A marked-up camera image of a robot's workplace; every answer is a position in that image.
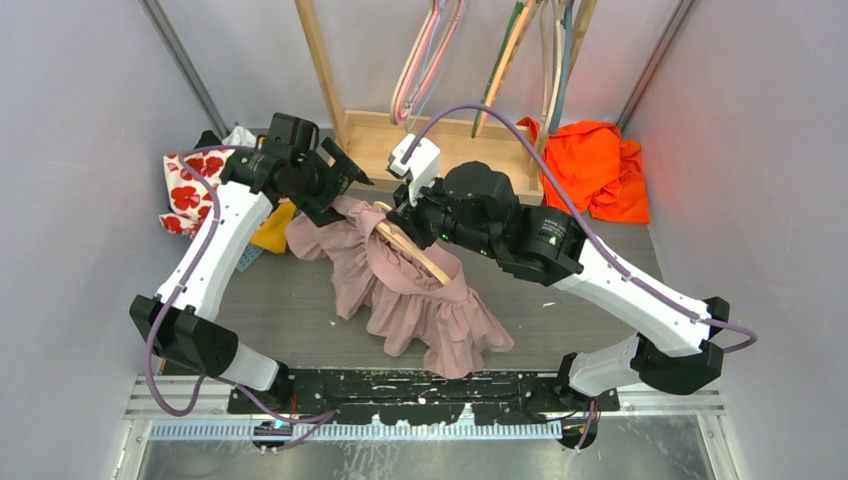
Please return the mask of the beige plastic hanger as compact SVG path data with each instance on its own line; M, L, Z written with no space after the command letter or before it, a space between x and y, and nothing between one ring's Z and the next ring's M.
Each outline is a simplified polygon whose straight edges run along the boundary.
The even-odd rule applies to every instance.
M441 285L445 285L453 278L433 262L423 250L414 242L409 240L405 234L391 224L388 219L382 220L375 225L377 233L395 249L405 253L411 260L426 270Z

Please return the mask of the pink pleated skirt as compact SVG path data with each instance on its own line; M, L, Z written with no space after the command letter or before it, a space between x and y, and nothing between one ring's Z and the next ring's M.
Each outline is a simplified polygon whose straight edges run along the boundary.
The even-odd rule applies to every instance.
M513 348L508 331L467 284L456 256L437 245L424 250L446 274L440 280L381 234L389 224L383 209L350 196L337 198L334 208L341 220L323 227L304 214L295 217L286 228L288 246L301 260L331 261L337 316L349 320L369 308L366 330L383 339L385 354L399 357L418 340L427 348L426 370L458 379L481 370L485 352Z

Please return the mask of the red poppy print garment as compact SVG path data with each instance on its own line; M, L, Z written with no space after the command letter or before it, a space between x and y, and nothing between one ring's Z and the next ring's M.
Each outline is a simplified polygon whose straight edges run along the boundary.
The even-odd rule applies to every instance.
M194 153L184 157L184 163L213 188L221 184L220 175L231 149ZM206 186L198 181L178 161L176 153L163 157L164 178L169 198L169 211L159 216L165 231L193 238L213 208Z

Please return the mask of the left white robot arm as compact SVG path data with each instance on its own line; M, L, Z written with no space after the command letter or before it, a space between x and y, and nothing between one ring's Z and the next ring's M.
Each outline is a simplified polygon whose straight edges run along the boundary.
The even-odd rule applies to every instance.
M280 199L314 224L340 220L335 199L366 173L331 138L320 138L311 121L273 115L257 145L216 146L224 156L220 185L201 190L211 210L182 260L151 297L137 296L130 317L159 357L199 374L252 389L255 403L269 413L285 409L292 397L286 366L242 343L218 324L226 287L244 250Z

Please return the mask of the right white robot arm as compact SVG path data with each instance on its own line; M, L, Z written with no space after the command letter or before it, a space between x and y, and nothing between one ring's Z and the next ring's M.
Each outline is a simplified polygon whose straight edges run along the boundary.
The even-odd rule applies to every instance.
M592 353L564 356L555 384L558 403L582 409L593 397L644 383L688 395L720 377L724 350L712 343L711 314L726 319L719 297L688 298L617 259L577 218L548 206L520 203L509 178L478 162L438 177L435 167L393 161L401 180L389 220L425 249L435 241L496 262L514 278L590 301L635 329L626 340Z

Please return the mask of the wooden hanger rack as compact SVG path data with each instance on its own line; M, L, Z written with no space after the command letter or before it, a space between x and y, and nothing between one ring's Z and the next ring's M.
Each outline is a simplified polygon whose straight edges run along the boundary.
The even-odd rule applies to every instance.
M574 7L574 43L569 74L579 55L597 3L580 1ZM362 167L374 182L374 188L389 191L400 181L384 170L391 150L407 132L392 122L390 113L343 110L330 65L315 5L312 1L295 3L305 34L325 106L328 109L338 145ZM480 114L473 122L443 118L428 130L425 138L441 150L440 173L463 163L479 160L508 175L514 191L527 203L538 204L543 188L537 163L521 140L510 132L510 124L487 124L491 114Z

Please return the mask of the teal hanger on rack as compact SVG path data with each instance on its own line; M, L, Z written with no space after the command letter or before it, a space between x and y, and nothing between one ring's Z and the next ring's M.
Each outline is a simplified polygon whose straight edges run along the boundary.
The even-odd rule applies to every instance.
M567 83L569 79L569 65L571 60L571 51L574 43L574 0L559 1L562 14L560 15L560 25L562 33L562 41L559 49L560 63L558 65L557 88L553 100L551 101L552 110L548 115L547 132L554 134L562 116Z

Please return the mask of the cream hanger on rack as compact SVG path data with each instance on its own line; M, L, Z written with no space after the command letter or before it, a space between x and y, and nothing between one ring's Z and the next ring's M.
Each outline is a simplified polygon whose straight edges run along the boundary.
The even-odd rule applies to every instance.
M535 148L542 154L546 148L562 75L566 28L562 25L568 10L567 1L542 1L539 10L539 28L542 46L543 101Z

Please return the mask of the yellow garment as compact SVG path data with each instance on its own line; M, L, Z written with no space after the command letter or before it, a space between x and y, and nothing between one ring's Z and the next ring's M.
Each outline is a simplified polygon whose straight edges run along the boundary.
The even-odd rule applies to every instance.
M281 200L277 208L258 227L250 244L273 254L283 254L287 250L286 230L297 212L297 207L289 200Z

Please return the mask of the blue plastic basket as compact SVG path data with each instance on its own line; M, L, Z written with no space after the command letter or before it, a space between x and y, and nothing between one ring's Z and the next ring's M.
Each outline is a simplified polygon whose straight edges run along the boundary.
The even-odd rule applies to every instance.
M239 257L235 270L245 272L264 252L263 248L249 243Z

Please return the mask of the orange garment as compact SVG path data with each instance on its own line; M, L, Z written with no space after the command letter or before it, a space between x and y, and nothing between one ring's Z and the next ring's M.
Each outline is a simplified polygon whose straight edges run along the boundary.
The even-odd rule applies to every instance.
M608 122L580 121L548 137L541 158L580 213L614 223L651 223L641 146Z

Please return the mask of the black garment in basket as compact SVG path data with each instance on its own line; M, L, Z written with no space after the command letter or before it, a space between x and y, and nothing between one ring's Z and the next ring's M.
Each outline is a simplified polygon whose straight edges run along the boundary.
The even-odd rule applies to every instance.
M221 146L222 139L212 130L204 130L201 132L198 140L194 145L194 149L207 147Z

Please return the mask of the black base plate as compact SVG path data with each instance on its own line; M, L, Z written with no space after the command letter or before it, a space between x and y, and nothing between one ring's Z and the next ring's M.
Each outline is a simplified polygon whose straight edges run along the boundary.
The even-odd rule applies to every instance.
M589 410L587 400L565 394L555 372L488 370L449 380L424 370L311 369L290 371L293 390L284 403L259 398L279 414L316 416L333 410L333 421L366 425L455 424L465 409L473 424L531 425Z

